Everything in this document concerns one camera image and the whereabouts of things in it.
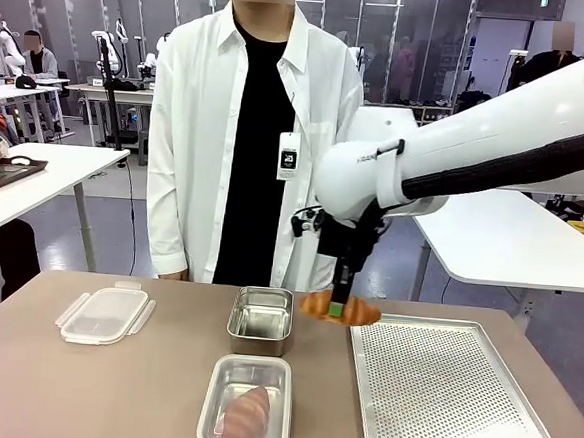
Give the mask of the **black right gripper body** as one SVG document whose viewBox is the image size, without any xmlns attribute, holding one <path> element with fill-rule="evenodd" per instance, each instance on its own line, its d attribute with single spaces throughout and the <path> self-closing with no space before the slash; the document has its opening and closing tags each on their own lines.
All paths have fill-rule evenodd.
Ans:
<svg viewBox="0 0 584 438">
<path fill-rule="evenodd" d="M 343 223 L 323 214 L 319 229 L 317 253 L 343 261 L 350 271 L 361 271 L 377 243 L 378 225 L 369 222 Z"/>
</svg>

